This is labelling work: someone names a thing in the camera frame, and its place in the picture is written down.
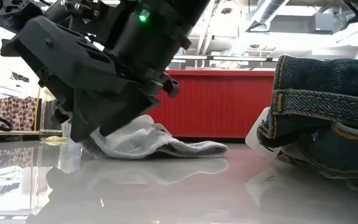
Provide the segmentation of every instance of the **green led light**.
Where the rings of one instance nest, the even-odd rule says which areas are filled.
[[[141,22],[146,22],[146,21],[147,21],[147,17],[146,17],[145,15],[140,15],[140,16],[139,16],[139,20],[140,20]]]

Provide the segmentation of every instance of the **gray cloth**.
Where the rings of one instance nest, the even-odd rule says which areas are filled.
[[[82,143],[84,149],[95,157],[116,159],[143,159],[156,152],[185,158],[221,157],[227,152],[227,146],[217,142],[181,142],[148,115],[139,116],[106,137],[95,131]]]

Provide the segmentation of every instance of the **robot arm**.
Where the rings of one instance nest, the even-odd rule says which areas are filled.
[[[71,120],[74,141],[96,129],[107,136],[158,106],[161,90],[178,93],[164,70],[190,46],[186,36],[208,3],[58,0],[43,13],[30,0],[0,0],[0,26],[16,33],[1,55],[26,61],[58,100],[54,118]]]

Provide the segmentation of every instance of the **blue jeans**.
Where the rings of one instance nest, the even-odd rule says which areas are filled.
[[[358,191],[358,60],[281,56],[258,139],[299,151],[302,159],[281,158],[344,179]]]

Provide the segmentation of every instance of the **red counter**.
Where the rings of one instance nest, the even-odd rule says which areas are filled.
[[[169,70],[180,83],[174,98],[161,94],[150,111],[175,137],[244,138],[270,106],[274,72]]]

